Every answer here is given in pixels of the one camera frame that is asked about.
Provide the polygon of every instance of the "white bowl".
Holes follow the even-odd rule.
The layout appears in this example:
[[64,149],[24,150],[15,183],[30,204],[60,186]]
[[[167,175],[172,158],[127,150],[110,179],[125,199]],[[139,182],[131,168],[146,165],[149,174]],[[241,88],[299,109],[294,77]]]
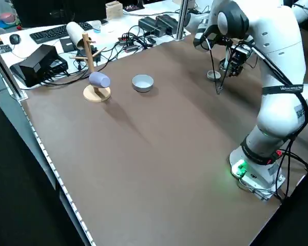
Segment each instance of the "white bowl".
[[153,88],[154,80],[151,76],[140,74],[132,79],[132,87],[141,93],[148,92]]

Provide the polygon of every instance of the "black floor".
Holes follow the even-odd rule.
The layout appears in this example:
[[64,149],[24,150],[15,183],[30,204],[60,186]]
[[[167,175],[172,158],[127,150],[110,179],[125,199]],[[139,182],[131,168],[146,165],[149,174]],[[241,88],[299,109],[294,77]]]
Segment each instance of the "black floor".
[[84,245],[45,172],[1,108],[0,245]]

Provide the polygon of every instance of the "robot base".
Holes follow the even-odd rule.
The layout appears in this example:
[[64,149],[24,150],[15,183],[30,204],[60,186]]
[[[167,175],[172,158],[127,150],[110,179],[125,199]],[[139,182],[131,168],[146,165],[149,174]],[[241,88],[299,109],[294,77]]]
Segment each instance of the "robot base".
[[[259,199],[269,200],[273,196],[276,191],[275,179],[268,184],[265,179],[265,174],[272,173],[271,176],[276,177],[277,168],[279,167],[278,161],[266,166],[258,165],[247,158],[242,147],[239,146],[229,155],[229,163],[232,175],[238,180],[243,176],[241,179],[242,184],[246,185]],[[285,177],[280,174],[277,181],[277,189],[281,187],[284,181]]]

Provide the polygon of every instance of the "keyboard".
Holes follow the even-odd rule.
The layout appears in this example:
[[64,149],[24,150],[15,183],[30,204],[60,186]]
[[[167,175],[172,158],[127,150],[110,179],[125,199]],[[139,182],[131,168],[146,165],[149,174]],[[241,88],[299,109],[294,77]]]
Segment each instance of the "keyboard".
[[[92,26],[86,22],[78,23],[83,30],[87,31],[92,29]],[[67,37],[66,25],[55,27],[42,32],[31,33],[30,37],[37,43],[42,44],[44,42],[52,41],[61,37]]]

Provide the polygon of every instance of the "wooden stand base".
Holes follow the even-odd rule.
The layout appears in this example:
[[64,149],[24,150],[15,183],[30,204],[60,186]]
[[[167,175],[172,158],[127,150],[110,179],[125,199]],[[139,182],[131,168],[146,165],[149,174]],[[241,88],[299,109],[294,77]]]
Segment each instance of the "wooden stand base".
[[83,90],[83,96],[91,102],[100,103],[101,101],[105,101],[109,99],[111,96],[111,89],[107,88],[94,88],[92,85],[88,85]]

